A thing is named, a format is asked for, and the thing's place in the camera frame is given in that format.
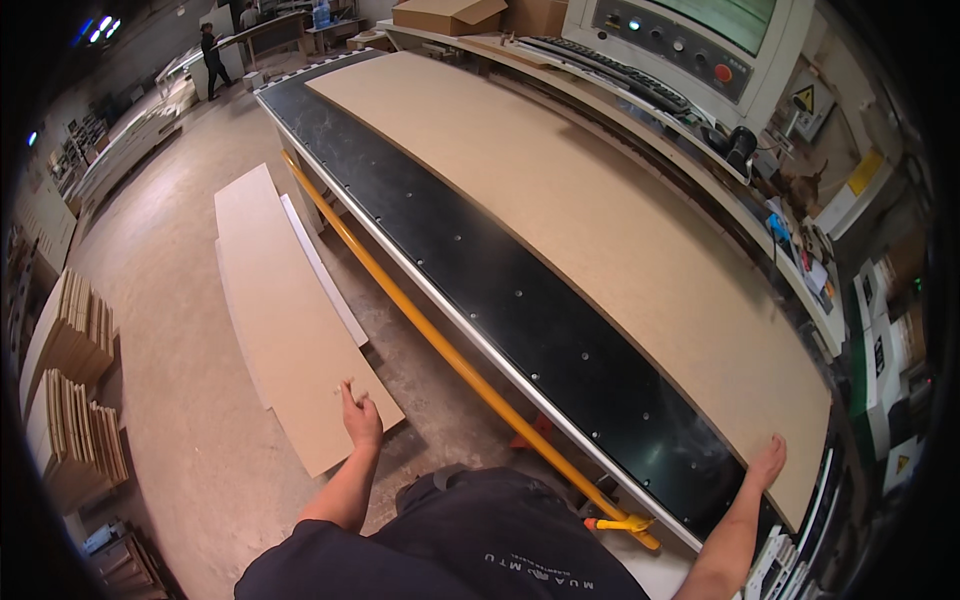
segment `orange pipe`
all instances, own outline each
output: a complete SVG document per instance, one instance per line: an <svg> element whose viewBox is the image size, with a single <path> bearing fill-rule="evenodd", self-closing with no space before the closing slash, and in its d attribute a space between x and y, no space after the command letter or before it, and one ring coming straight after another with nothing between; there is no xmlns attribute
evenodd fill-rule
<svg viewBox="0 0 960 600"><path fill-rule="evenodd" d="M528 423L520 414L507 403L507 400L496 392L496 390L487 383L487 380L477 372L473 366L467 362L463 355L457 351L443 336L443 334L437 330L430 321L423 316L423 313L407 298L407 295L397 287L393 279L387 275L387 272L376 262L376 260L367 252L367 249L363 247L363 244L354 237L353 232L350 231L344 222L340 219L339 216L333 211L329 204L326 203L323 196L317 191L317 188L313 186L310 180L306 177L303 171L299 168L296 162L290 154L283 150L284 160L287 161L290 170L293 172L294 177L297 178L297 181L300 182L300 185L303 189L306 190L307 194L310 195L310 198L313 200L313 204L322 212L326 217L326 220L330 222L334 230L343 238L344 242L347 244L348 248L353 252L353 254L360 259L360 262L364 267L367 268L367 271L376 279L376 282L380 284L380 287L383 288L383 291L387 293L387 296L394 301L394 303L403 311L403 314L407 316L407 319L423 334L430 344L440 353L440 355L446 360L447 363L453 367L454 371L460 374L461 377L469 384L477 394L482 397L487 404L493 408L494 412L504 419L514 430L520 434L520 436L527 441L527 443L532 446L539 454L542 456L550 465L553 466L556 470L563 474L571 484L573 484L577 490L583 493L593 504L595 504L601 511L604 512L607 516L612 519L622 521L627 520L630 515L625 511L620 509L620 507L611 504L607 500L607 497L597 489L593 483L587 479L583 473L577 470L576 467L570 464L569 461L564 458L564 456L557 451L555 447L550 445L550 442L545 440L533 426ZM639 532L644 534L643 536L635 534L644 545L650 547L651 549L656 549L660 546L660 543L654 539L650 534L646 532Z"/></svg>

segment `button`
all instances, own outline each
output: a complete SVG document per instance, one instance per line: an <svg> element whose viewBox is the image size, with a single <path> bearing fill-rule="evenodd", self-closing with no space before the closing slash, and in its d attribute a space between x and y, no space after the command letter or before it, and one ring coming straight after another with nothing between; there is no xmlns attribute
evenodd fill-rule
<svg viewBox="0 0 960 600"><path fill-rule="evenodd" d="M726 64L718 64L713 67L713 74L716 75L717 79L724 84L733 79L733 72Z"/></svg>

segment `person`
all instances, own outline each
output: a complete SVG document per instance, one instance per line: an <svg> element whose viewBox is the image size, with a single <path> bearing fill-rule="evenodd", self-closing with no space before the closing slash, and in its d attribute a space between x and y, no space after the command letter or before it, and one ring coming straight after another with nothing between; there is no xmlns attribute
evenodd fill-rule
<svg viewBox="0 0 960 600"><path fill-rule="evenodd" d="M507 468L444 468L401 490L396 518L361 537L383 423L367 395L341 384L349 457L306 505L293 534L234 587L257 598L646 598L566 503ZM747 469L678 600L730 600L747 578L760 497L786 461L775 435Z"/></svg>
<svg viewBox="0 0 960 600"><path fill-rule="evenodd" d="M240 13L240 31L249 29L256 25L256 18L259 13L253 7L253 2L247 3L247 9Z"/></svg>
<svg viewBox="0 0 960 600"><path fill-rule="evenodd" d="M220 94L213 93L217 76L219 75L220 79L224 80L224 84L226 84L227 87L233 85L234 81L232 81L230 75L227 74L227 68L220 62L220 50L216 48L217 42L220 41L223 35L213 36L213 23L204 23L201 25L200 32L203 34L200 40L200 48L204 51L204 63L206 63L206 69L210 72L210 76L206 80L206 99L213 102L220 97Z"/></svg>

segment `person's right hand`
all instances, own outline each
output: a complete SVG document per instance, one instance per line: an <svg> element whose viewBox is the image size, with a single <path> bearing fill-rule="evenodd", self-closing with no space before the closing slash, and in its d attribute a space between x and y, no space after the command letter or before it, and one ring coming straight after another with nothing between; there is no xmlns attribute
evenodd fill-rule
<svg viewBox="0 0 960 600"><path fill-rule="evenodd" d="M786 440L781 434L775 433L773 440L750 462L745 482L752 482L762 491L766 490L777 480L784 464L786 464Z"/></svg>
<svg viewBox="0 0 960 600"><path fill-rule="evenodd" d="M347 380L340 383L340 397L344 402L344 427L353 440L353 447L379 450L383 442L383 421L373 400L366 392L354 400Z"/></svg>

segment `black keyboard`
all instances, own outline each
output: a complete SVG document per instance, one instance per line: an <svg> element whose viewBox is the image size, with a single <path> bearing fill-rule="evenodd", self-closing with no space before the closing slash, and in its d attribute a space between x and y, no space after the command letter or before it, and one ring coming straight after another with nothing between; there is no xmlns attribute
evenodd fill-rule
<svg viewBox="0 0 960 600"><path fill-rule="evenodd" d="M599 71L625 84L630 91L643 100L676 117L690 111L689 101L659 80L628 64L594 52L587 46L551 36L521 37L520 42Z"/></svg>

